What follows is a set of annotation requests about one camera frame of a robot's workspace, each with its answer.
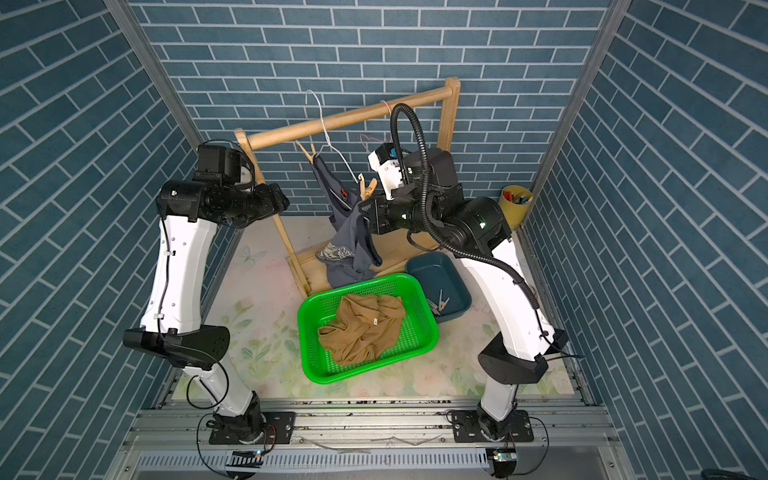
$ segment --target brick wall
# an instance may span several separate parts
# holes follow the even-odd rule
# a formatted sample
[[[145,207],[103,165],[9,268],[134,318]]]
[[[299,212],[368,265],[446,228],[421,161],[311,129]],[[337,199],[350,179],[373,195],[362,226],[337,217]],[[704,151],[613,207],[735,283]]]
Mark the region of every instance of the brick wall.
[[[91,478],[167,373],[121,337],[194,152],[101,0],[2,2],[0,31],[0,478]]]
[[[528,224],[639,478],[768,478],[767,25],[634,0]]]
[[[233,138],[238,127],[254,133],[317,118],[311,96],[305,106],[306,89],[328,115],[458,76],[452,153],[459,178],[470,196],[498,196],[508,184],[530,186],[609,0],[166,3],[131,0],[203,135]],[[439,106],[417,114],[435,142]],[[382,118],[331,138],[353,170],[370,177],[359,135],[383,139],[387,131]],[[412,139],[407,121],[400,131]],[[323,136],[313,140],[319,145]],[[293,202],[290,211],[328,214],[294,145],[257,156],[267,180],[279,181]],[[336,155],[326,159],[351,181]]]

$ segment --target wooden clothes rack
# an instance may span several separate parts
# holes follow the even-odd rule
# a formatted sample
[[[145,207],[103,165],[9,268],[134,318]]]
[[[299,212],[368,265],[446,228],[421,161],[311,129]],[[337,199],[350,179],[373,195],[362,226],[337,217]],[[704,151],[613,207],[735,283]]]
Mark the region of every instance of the wooden clothes rack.
[[[460,80],[456,77],[451,77],[445,80],[445,87],[398,98],[389,101],[388,103],[391,105],[403,103],[412,108],[416,108],[441,101],[442,111],[440,114],[440,129],[438,131],[437,147],[445,151],[450,151],[460,89]],[[378,103],[368,107],[357,108],[356,110],[331,115],[325,117],[323,120],[325,121],[327,130],[335,130],[348,125],[358,124],[366,120],[372,120],[373,118],[383,117],[388,113],[389,107],[386,104]],[[257,183],[263,184],[265,182],[264,175],[261,173],[261,169],[259,169],[259,164],[256,161],[256,155],[253,151],[287,141],[298,140],[309,135],[318,134],[322,131],[323,124],[320,119],[316,119],[253,135],[246,135],[242,128],[238,128],[235,130],[235,137],[253,164]],[[326,278],[326,266],[315,257],[315,253],[325,247],[328,242],[321,243],[320,245],[316,245],[297,253],[293,249],[293,245],[290,242],[283,221],[280,219],[280,215],[274,215],[272,218],[277,227],[277,232],[280,234],[280,238],[283,239],[283,244],[285,244],[286,250],[288,251],[288,265],[290,266],[291,273],[296,281],[296,286],[299,287],[299,291],[302,295],[306,298],[315,293],[330,290],[331,287]],[[433,248],[437,245],[426,232],[413,235],[413,240],[426,248]],[[423,253],[421,250],[416,249],[407,242],[406,232],[402,229],[395,230],[385,235],[373,235],[373,244],[383,260],[380,267],[373,269],[373,271],[376,272],[376,276],[402,271],[408,260]]]

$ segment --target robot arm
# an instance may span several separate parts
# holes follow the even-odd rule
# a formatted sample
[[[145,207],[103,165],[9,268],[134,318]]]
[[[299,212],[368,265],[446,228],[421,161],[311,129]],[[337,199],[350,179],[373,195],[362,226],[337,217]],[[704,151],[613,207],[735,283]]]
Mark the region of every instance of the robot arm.
[[[401,112],[419,145],[406,157],[397,134]],[[373,233],[397,228],[429,232],[477,280],[501,330],[478,355],[488,373],[478,415],[486,436],[503,439],[511,428],[518,385],[538,382],[547,371],[544,355],[560,351],[568,338],[538,311],[538,300],[519,273],[500,206],[487,197],[464,199],[451,154],[427,149],[419,119],[408,105],[392,109],[390,131],[392,143],[369,155],[371,168],[389,188],[365,200],[360,209]]]
[[[161,241],[152,293],[140,327],[127,330],[123,344],[184,369],[217,407],[222,428],[250,442],[263,429],[258,397],[227,356],[229,330],[201,325],[200,292],[218,225],[243,228],[284,211],[288,200],[277,184],[240,182],[248,161],[241,152],[203,144],[197,153],[195,180],[168,181],[157,198]]]

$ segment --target tan garment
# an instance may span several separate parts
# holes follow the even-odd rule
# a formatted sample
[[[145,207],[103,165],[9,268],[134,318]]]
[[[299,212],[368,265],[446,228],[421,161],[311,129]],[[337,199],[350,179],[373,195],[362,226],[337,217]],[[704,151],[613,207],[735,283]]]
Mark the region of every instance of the tan garment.
[[[340,366],[378,359],[397,343],[404,316],[399,297],[348,293],[341,298],[336,318],[317,330],[320,345]]]

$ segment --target black cable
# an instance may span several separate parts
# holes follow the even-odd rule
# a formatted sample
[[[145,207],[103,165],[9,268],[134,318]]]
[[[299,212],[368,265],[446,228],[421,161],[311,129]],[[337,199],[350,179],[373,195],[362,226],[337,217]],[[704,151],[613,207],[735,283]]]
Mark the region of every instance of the black cable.
[[[542,422],[541,419],[538,419],[536,417],[529,416],[528,418],[529,419],[533,419],[533,420],[538,420],[538,422],[541,423],[541,426],[544,427],[544,435],[545,435],[545,437],[547,439],[547,448],[544,450],[544,454],[541,456],[541,458],[539,459],[538,463],[536,464],[536,466],[534,468],[531,468],[527,472],[513,473],[512,475],[520,475],[520,476],[522,476],[522,475],[530,475],[531,473],[533,473],[536,470],[538,470],[538,468],[541,466],[541,464],[544,463],[544,459],[547,458],[547,454],[549,453],[549,432],[547,432],[546,424],[544,422]]]
[[[163,302],[165,301],[165,293],[168,291],[168,280],[170,277],[170,242],[168,241],[168,230],[165,227],[165,219],[160,217],[160,224],[163,226],[163,235],[165,236],[165,286],[163,286],[163,293],[160,295],[160,303],[157,305],[157,334],[160,338],[164,338],[163,332],[160,330],[160,318],[163,311]]]
[[[221,371],[222,371],[222,372],[224,372],[224,378],[225,378],[225,379],[227,379],[227,387],[224,389],[224,395],[221,397],[221,399],[220,399],[220,400],[218,400],[217,402],[215,402],[215,403],[214,403],[213,405],[211,405],[211,406],[203,407],[203,406],[195,405],[194,403],[192,403],[192,402],[190,401],[190,385],[192,384],[192,380],[194,380],[194,378],[195,378],[195,377],[200,377],[199,375],[195,375],[195,376],[193,376],[193,377],[190,379],[190,382],[187,384],[187,403],[189,403],[191,407],[194,407],[195,409],[198,409],[198,410],[208,410],[208,409],[215,409],[216,407],[218,407],[219,405],[221,405],[221,403],[222,403],[222,402],[224,401],[224,399],[227,397],[227,393],[229,393],[229,392],[230,392],[230,376],[229,376],[229,374],[227,373],[227,369],[225,369],[225,368],[224,368],[224,366],[223,366],[223,365],[221,365],[221,362],[219,362],[218,360],[216,360],[216,359],[215,359],[215,358],[214,358],[214,357],[213,357],[211,354],[209,354],[208,352],[204,352],[203,350],[198,350],[198,349],[194,349],[194,348],[192,348],[192,347],[190,347],[190,346],[183,346],[183,345],[176,345],[176,348],[181,348],[181,349],[186,349],[186,350],[192,350],[192,351],[194,351],[194,352],[199,352],[199,353],[202,353],[203,355],[207,356],[208,358],[210,358],[211,360],[213,360],[213,361],[214,361],[214,362],[215,362],[215,363],[216,363],[216,364],[219,366],[219,368],[221,368]],[[216,396],[215,396],[215,395],[214,395],[214,394],[213,394],[213,393],[212,393],[212,392],[211,392],[211,391],[208,389],[208,387],[207,387],[207,386],[205,386],[205,384],[204,384],[202,381],[200,382],[200,384],[203,386],[203,388],[205,388],[205,389],[208,391],[208,393],[210,394],[210,396],[211,396],[211,397],[212,397],[214,400],[216,400]]]
[[[270,427],[272,429],[272,446],[269,450],[266,449],[266,437],[268,436],[266,433],[266,428]],[[277,430],[275,430],[275,426],[271,423],[264,426],[264,450],[261,452],[261,456],[265,456],[267,453],[272,452],[275,449],[275,444],[277,443]]]
[[[392,109],[391,112],[389,112],[389,134],[392,136],[392,142],[395,144],[395,158],[397,158],[397,165],[400,167],[400,179],[402,180],[403,185],[408,184],[408,175],[406,175],[406,163],[402,159],[402,147],[400,146],[400,137],[398,137],[397,134],[397,114],[400,112],[400,110],[397,110],[398,105],[403,105],[405,107],[408,107],[406,104],[397,104],[395,105],[395,108]]]
[[[226,138],[211,138],[210,140],[206,140],[205,142],[203,142],[200,145],[211,144],[214,141],[222,141],[222,142],[228,143],[230,145],[234,145],[235,147],[237,147],[238,150],[243,151],[243,148],[240,146],[240,144],[238,144],[236,141],[227,140]]]
[[[458,410],[449,410],[445,413],[445,419],[448,420],[448,423],[450,423],[451,427],[454,427],[454,428],[455,428],[455,425],[458,424],[458,420],[455,420],[455,419],[451,420],[451,418],[454,418],[453,414],[456,412],[458,412]]]
[[[205,458],[203,458],[203,453],[200,451],[200,425],[202,425],[203,419],[209,415],[213,415],[213,413],[206,413],[205,415],[200,417],[200,421],[197,423],[197,428],[195,429],[195,432],[194,432],[194,439],[195,439],[194,444],[197,447],[197,456],[200,457],[200,461],[203,463],[203,465],[205,465],[213,473],[215,473],[216,475],[221,475],[224,478],[228,478],[229,480],[233,480],[232,477],[230,477],[228,474],[221,473],[217,470],[214,470],[210,465],[208,465],[208,463],[205,461]],[[236,475],[234,477],[234,480],[237,480],[239,477],[240,477],[239,475]]]
[[[536,315],[536,323],[538,323],[538,330],[539,330],[539,332],[541,332],[541,334],[539,335],[539,338],[544,339],[544,341],[546,343],[548,343],[549,346],[552,347],[552,349],[555,352],[557,352],[560,355],[562,355],[562,356],[558,357],[559,359],[560,358],[566,358],[566,359],[583,359],[584,358],[584,356],[582,356],[582,355],[571,355],[570,353],[563,352],[557,346],[555,346],[554,343],[550,342],[549,341],[549,332],[546,332],[544,330],[544,328],[541,326],[541,319],[538,316],[538,310],[534,310],[533,313]]]
[[[416,241],[415,241],[415,240],[413,240],[413,239],[411,238],[411,235],[413,235],[414,233],[417,233],[417,232],[415,232],[415,231],[413,231],[413,230],[408,230],[408,233],[406,233],[406,240],[408,240],[408,243],[410,243],[411,245],[413,245],[415,248],[418,248],[418,249],[419,249],[419,250],[421,250],[422,252],[435,252],[435,251],[437,251],[437,250],[439,250],[439,249],[440,249],[440,246],[439,246],[439,245],[438,245],[437,247],[435,247],[435,248],[427,248],[427,247],[422,247],[421,245],[419,245],[418,243],[416,243]]]
[[[395,152],[397,153],[398,162],[400,163],[400,168],[403,173],[403,177],[405,178],[405,165],[402,163],[402,148],[400,147],[400,141],[397,137],[397,117],[400,112],[404,112],[406,116],[408,117],[408,120],[411,122],[411,126],[413,127],[413,131],[416,136],[416,143],[419,146],[419,154],[421,156],[421,211],[422,211],[422,219],[424,221],[424,226],[427,230],[427,232],[432,235],[432,238],[437,240],[437,243],[440,244],[442,247],[446,248],[448,251],[453,253],[457,257],[465,257],[469,258],[470,260],[476,260],[478,262],[487,263],[488,265],[495,266],[496,268],[499,268],[503,270],[505,273],[507,273],[509,276],[512,277],[512,282],[519,286],[522,290],[523,294],[525,295],[525,298],[528,299],[528,302],[531,304],[531,308],[533,310],[538,310],[538,300],[536,299],[536,295],[534,295],[533,290],[531,290],[531,287],[528,286],[528,284],[525,282],[525,279],[518,273],[517,270],[512,268],[511,265],[508,265],[505,262],[502,262],[498,258],[494,257],[487,257],[486,255],[479,255],[474,252],[470,252],[468,250],[464,250],[462,248],[455,247],[453,244],[451,244],[450,240],[443,236],[442,233],[435,227],[435,225],[432,223],[432,221],[429,219],[429,209],[428,209],[428,202],[427,202],[427,196],[428,196],[428,190],[429,190],[429,159],[427,158],[427,146],[426,146],[426,140],[424,138],[424,132],[422,130],[422,125],[419,123],[419,119],[416,117],[416,113],[413,111],[412,108],[410,108],[406,104],[397,104],[392,109],[391,117],[389,119],[389,125],[392,129],[392,142],[395,144]]]

